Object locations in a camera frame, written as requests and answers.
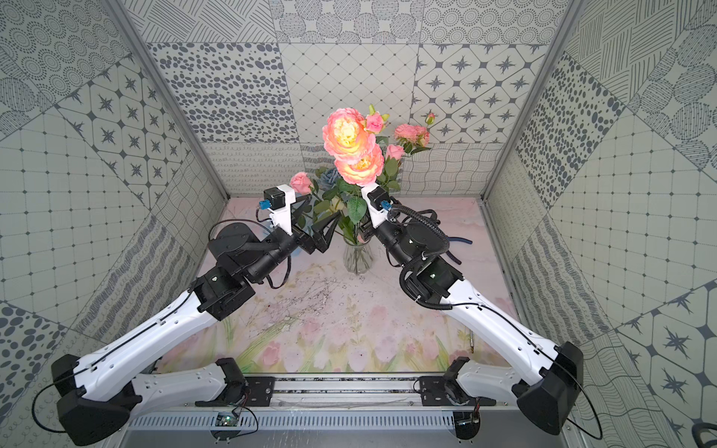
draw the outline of patterned wall tile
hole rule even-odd
[[[297,141],[276,45],[186,43],[149,47],[202,142]]]
[[[2,6],[0,48],[52,103],[129,53],[97,0]]]
[[[3,297],[69,325],[148,210],[55,109],[0,151]]]
[[[610,332],[580,346],[586,392],[602,424],[595,447],[679,447],[670,421],[631,362],[629,352]],[[581,394],[576,402],[587,429],[597,434],[595,416]]]
[[[269,0],[124,0],[145,42],[276,42]]]
[[[546,207],[560,197],[624,108],[563,53],[516,146]]]
[[[57,109],[148,208],[189,151],[132,55],[68,95]]]
[[[304,170],[311,174],[320,166],[333,166],[333,156],[326,152],[323,143],[301,145],[301,156],[304,159]]]
[[[717,277],[717,185],[628,110],[550,215],[625,323]]]
[[[224,198],[194,154],[188,153],[152,213],[199,263],[206,251],[206,234],[223,208]]]
[[[503,251],[512,260],[547,212],[515,151],[508,153],[487,203]]]
[[[630,108],[717,182],[717,10],[707,1],[647,77]]]
[[[66,327],[36,314],[0,302],[2,330],[2,387],[0,428],[18,397],[25,393],[67,331]]]
[[[715,415],[717,311],[710,306],[715,295],[717,282],[711,280],[617,328],[685,446],[693,446],[691,425]]]
[[[543,62],[543,45],[421,45],[411,118],[441,143],[504,143]]]
[[[230,194],[260,194],[271,186],[288,184],[291,176],[305,171],[298,143],[207,143],[204,150]]]
[[[424,0],[270,0],[279,42],[417,44]]]
[[[703,2],[591,0],[565,51],[613,95],[627,102],[687,26],[700,3]]]
[[[549,44],[567,0],[426,0],[421,42]]]
[[[322,127],[338,108],[363,114],[373,103],[391,115],[384,135],[408,122],[416,63],[413,45],[281,44],[299,141],[323,141]]]
[[[195,269],[196,260],[150,214],[72,329],[109,343],[174,300]]]
[[[401,194],[479,194],[488,183],[502,145],[453,143],[401,159]]]
[[[549,215],[511,262],[530,327],[563,343],[579,344],[611,330],[599,297],[577,269]]]
[[[25,393],[17,399],[17,404],[10,415],[0,421],[0,445],[4,447],[36,448],[64,448],[75,445],[66,434],[46,432],[35,424],[31,413],[32,399],[43,387],[52,383],[50,366],[53,362],[68,353],[76,356],[92,353],[102,348],[104,344],[69,328],[64,329],[62,332],[65,336],[56,339],[52,355],[49,357],[43,356],[42,360],[37,361],[35,364],[37,369],[33,371],[33,378],[27,381],[28,385]],[[57,421],[58,399],[60,399],[60,395],[57,393],[56,388],[51,387],[39,397],[35,409],[37,418],[43,425],[62,430],[60,423]]]
[[[0,47],[0,139],[50,107],[44,93]]]

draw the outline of blue rose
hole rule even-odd
[[[338,180],[338,170],[336,168],[330,168],[321,174],[318,178],[318,188],[328,191],[336,185]]]

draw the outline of glass vase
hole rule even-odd
[[[354,275],[361,275],[368,272],[374,265],[375,256],[371,251],[370,240],[364,243],[354,244],[343,239],[346,242],[346,248],[343,251],[343,265],[346,270]]]

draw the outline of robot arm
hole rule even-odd
[[[364,234],[375,235],[403,266],[399,284],[405,293],[459,320],[512,365],[491,368],[459,358],[446,373],[449,392],[456,399],[488,396],[517,402],[533,423],[559,434],[580,391],[580,350],[536,335],[483,297],[441,258],[448,242],[437,222],[402,206],[376,184],[361,193],[369,215]],[[242,222],[228,225],[209,242],[217,265],[170,305],[106,347],[82,358],[65,355],[52,364],[53,385],[61,395],[58,418],[76,445],[99,442],[146,412],[193,401],[197,406],[236,405],[247,395],[247,382],[231,358],[192,371],[141,372],[241,307],[255,293],[251,284],[267,280],[272,285],[270,273],[287,258],[288,275],[297,247],[309,254],[328,249],[340,212],[315,223],[310,236],[293,224],[307,197],[297,198],[289,186],[268,189],[264,196],[260,206],[269,209],[273,223],[264,239]],[[295,202],[301,204],[292,210]],[[398,223],[396,211],[410,221]]]

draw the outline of bouquet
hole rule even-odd
[[[430,125],[433,114],[426,118]],[[361,187],[377,182],[389,193],[401,190],[398,181],[402,159],[427,147],[430,134],[423,126],[400,125],[390,143],[388,136],[379,135],[386,127],[389,114],[376,112],[369,106],[364,117],[356,109],[338,109],[332,113],[323,127],[323,147],[334,158],[334,166],[321,166],[311,175],[296,173],[290,185],[301,194],[311,195],[310,206],[304,208],[299,227],[306,227],[308,219],[320,221],[340,211],[340,233],[347,243],[365,243],[359,234],[359,225],[366,214],[367,205],[361,197]]]

